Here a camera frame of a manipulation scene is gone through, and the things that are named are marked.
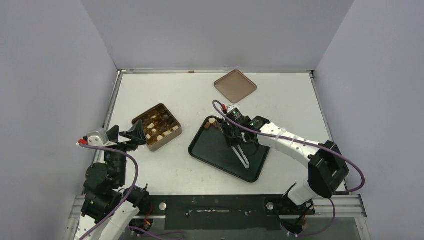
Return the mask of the metal tongs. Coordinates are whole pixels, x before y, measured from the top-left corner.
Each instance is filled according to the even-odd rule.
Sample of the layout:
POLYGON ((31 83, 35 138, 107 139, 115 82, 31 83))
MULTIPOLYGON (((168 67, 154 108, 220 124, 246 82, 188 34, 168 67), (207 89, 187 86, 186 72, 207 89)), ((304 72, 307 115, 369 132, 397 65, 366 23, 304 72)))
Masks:
POLYGON ((243 167, 245 169, 249 169, 250 168, 250 162, 249 162, 247 156, 245 155, 243 149, 241 148, 241 146, 240 145, 232 146, 231 149, 233 150, 233 152, 235 153, 237 158, 240 160, 243 167))

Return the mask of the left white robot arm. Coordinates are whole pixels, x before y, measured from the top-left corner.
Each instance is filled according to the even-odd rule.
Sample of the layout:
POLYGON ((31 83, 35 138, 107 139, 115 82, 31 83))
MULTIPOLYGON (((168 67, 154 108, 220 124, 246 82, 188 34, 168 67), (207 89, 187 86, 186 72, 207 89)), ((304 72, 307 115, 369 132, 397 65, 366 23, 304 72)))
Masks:
POLYGON ((79 147, 103 151, 104 161, 93 163, 86 170, 84 202, 74 239, 117 240, 136 215, 153 211, 147 187, 136 186, 138 173, 128 188, 119 191, 126 184, 127 160, 139 168, 128 153, 146 144, 140 120, 130 130, 120 131, 118 125, 109 130, 100 128, 77 142, 79 147))

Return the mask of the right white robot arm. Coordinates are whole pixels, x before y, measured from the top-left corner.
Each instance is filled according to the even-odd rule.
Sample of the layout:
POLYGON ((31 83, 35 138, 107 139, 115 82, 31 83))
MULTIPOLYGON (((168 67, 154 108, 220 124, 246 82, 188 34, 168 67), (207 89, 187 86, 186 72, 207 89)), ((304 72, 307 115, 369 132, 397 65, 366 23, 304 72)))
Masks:
POLYGON ((330 199, 348 175, 349 168, 334 142, 301 138, 264 117, 244 116, 236 105, 223 106, 221 110, 224 114, 221 128, 228 135, 229 144, 254 142, 291 157, 307 169, 307 177, 294 183, 283 195, 287 213, 297 213, 315 197, 330 199))

